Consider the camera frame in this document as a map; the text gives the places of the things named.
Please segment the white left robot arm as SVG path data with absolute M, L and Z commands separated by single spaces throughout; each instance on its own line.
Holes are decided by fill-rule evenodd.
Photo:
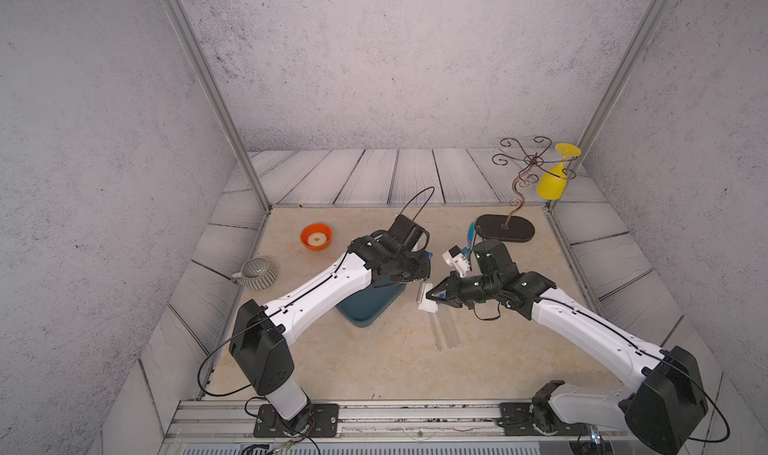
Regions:
M 315 321 L 380 279 L 395 284 L 429 277 L 429 253 L 380 233 L 353 240 L 331 266 L 265 305 L 250 300 L 236 316 L 229 352 L 250 386 L 283 421 L 303 424 L 311 402 L 294 376 L 290 347 Z

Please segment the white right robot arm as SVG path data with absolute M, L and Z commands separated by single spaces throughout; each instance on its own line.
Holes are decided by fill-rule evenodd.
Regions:
M 619 379 L 614 389 L 548 382 L 529 409 L 531 424 L 542 435 L 555 435 L 567 425 L 594 425 L 628 431 L 657 453 L 676 454 L 708 412 L 698 363 L 690 352 L 681 347 L 667 351 L 637 338 L 536 272 L 507 278 L 452 273 L 424 297 L 469 309 L 495 300 L 563 336 Z

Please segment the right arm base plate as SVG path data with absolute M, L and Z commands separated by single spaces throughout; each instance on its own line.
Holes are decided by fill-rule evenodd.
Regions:
M 587 431 L 584 424 L 564 423 L 547 410 L 538 411 L 531 402 L 506 402 L 498 408 L 500 416 L 495 423 L 505 436 L 577 437 Z

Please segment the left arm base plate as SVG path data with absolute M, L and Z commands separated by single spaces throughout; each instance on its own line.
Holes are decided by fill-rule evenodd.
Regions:
M 334 438 L 338 431 L 339 412 L 338 404 L 310 403 L 293 418 L 285 419 L 272 405 L 264 404 L 256 415 L 253 436 Z

